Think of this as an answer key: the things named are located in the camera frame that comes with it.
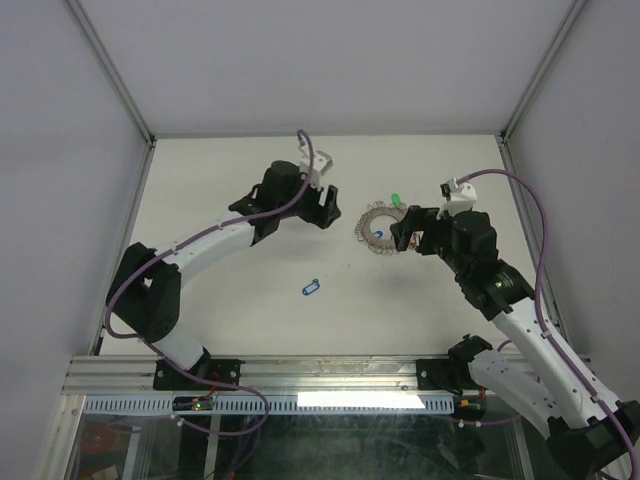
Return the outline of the metal disc with keyrings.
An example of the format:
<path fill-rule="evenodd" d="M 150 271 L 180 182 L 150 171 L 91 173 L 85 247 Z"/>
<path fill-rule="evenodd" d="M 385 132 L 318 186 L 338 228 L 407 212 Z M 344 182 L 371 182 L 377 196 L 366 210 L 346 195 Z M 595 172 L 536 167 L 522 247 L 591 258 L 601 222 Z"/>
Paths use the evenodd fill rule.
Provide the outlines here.
<path fill-rule="evenodd" d="M 400 221 L 406 211 L 404 203 L 399 207 L 380 200 L 369 204 L 354 227 L 356 240 L 376 255 L 394 255 L 396 250 L 390 226 Z M 373 235 L 377 230 L 384 233 L 381 239 L 376 239 Z"/>

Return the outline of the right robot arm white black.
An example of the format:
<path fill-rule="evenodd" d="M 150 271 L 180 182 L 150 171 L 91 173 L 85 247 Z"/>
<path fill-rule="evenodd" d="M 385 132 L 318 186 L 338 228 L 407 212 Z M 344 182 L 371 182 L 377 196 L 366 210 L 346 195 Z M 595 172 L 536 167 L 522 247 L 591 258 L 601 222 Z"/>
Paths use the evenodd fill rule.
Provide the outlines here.
<path fill-rule="evenodd" d="M 420 233 L 417 252 L 438 256 L 453 271 L 467 302 L 534 371 L 528 376 L 508 366 L 489 342 L 468 336 L 448 351 L 452 383 L 475 383 L 496 393 L 536 428 L 556 464 L 573 479 L 586 479 L 633 449 L 638 402 L 620 400 L 537 313 L 532 287 L 499 257 L 488 214 L 470 210 L 450 216 L 412 206 L 390 231 L 398 251 Z"/>

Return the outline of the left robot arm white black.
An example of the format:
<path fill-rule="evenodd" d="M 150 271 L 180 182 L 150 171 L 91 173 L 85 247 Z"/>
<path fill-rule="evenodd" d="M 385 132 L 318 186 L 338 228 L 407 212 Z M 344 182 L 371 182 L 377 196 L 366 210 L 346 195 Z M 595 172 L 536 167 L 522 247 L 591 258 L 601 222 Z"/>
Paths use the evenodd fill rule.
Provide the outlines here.
<path fill-rule="evenodd" d="M 107 294 L 106 315 L 117 316 L 173 362 L 184 386 L 201 387 L 209 377 L 211 355 L 179 324 L 182 288 L 215 262 L 265 240 L 286 219 L 328 228 L 341 215 L 337 188 L 321 184 L 332 165 L 326 153 L 313 163 L 277 160 L 213 226 L 162 247 L 129 246 Z"/>

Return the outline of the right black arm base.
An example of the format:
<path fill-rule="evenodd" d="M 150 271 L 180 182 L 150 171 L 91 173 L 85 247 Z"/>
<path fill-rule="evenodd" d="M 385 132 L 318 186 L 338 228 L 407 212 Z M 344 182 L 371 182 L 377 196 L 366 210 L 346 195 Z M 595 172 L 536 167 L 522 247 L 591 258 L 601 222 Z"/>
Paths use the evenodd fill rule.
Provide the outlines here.
<path fill-rule="evenodd" d="M 480 390 L 470 375 L 469 364 L 483 351 L 493 346 L 477 335 L 465 335 L 442 358 L 421 358 L 415 361 L 417 387 L 420 391 L 443 390 L 462 396 L 465 390 Z"/>

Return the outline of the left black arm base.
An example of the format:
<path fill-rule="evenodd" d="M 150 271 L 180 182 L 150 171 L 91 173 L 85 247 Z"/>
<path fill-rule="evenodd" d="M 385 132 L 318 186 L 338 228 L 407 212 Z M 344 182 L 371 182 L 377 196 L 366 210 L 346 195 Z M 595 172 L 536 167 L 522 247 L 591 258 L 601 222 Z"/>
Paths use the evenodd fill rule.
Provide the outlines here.
<path fill-rule="evenodd" d="M 205 383 L 195 381 L 174 369 L 162 358 L 156 362 L 153 389 L 156 391 L 231 391 L 231 386 L 238 386 L 241 366 L 239 359 L 214 358 L 207 350 L 203 357 L 188 370 L 188 373 Z"/>

